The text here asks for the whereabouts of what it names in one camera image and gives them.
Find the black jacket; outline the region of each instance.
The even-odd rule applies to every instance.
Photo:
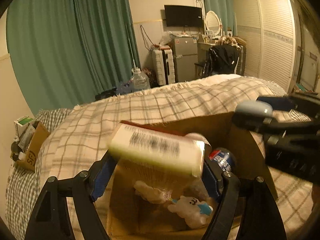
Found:
[[[238,58],[239,53],[234,46],[227,44],[212,46],[207,51],[202,77],[213,74],[233,74]]]

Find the blue gripper pad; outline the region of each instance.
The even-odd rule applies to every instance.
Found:
[[[202,182],[209,194],[209,197],[212,197],[215,201],[219,202],[221,194],[218,191],[218,182],[205,162],[203,163]]]
[[[93,202],[95,202],[99,197],[103,195],[111,178],[111,175],[117,165],[117,161],[114,160],[114,158],[112,158],[110,155],[107,156],[104,161],[105,162],[94,178],[94,183],[92,185],[93,189],[91,192],[91,198]]]

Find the tissue box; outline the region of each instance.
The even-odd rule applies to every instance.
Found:
[[[14,128],[16,130],[16,136],[18,138],[21,138],[21,135],[27,129],[29,123],[33,124],[34,121],[32,117],[23,116],[13,122],[14,122]]]
[[[212,149],[223,147],[230,150],[237,159],[237,167],[232,172],[246,179],[262,176],[276,199],[275,185],[258,145],[250,132],[232,125],[232,115],[233,113],[225,113],[193,117],[152,126],[178,131],[181,134],[200,133],[207,138]],[[120,160],[113,174],[107,234],[113,240],[201,239],[206,227],[190,230],[184,219],[177,214],[170,213],[165,207],[151,204],[134,194],[133,179],[125,162]],[[183,195],[183,190],[177,188],[175,195]]]

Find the cardboard box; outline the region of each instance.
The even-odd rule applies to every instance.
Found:
[[[224,147],[230,150],[237,159],[233,173],[246,179],[262,176],[276,199],[275,185],[258,145],[250,132],[232,125],[232,115],[225,113],[193,117],[153,126],[184,134],[200,133],[207,138],[212,149]],[[206,231],[206,227],[189,230],[184,219],[177,214],[136,196],[131,176],[128,176],[122,160],[114,171],[109,205],[106,231],[115,240],[197,240]]]
[[[50,133],[41,122],[37,123],[36,131],[30,141],[29,147],[25,151],[26,158],[17,160],[16,163],[26,170],[35,171],[36,158],[38,157],[42,143],[48,138]]]

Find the wall-mounted tv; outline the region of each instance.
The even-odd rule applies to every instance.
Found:
[[[165,5],[167,27],[202,27],[202,10],[199,7]]]

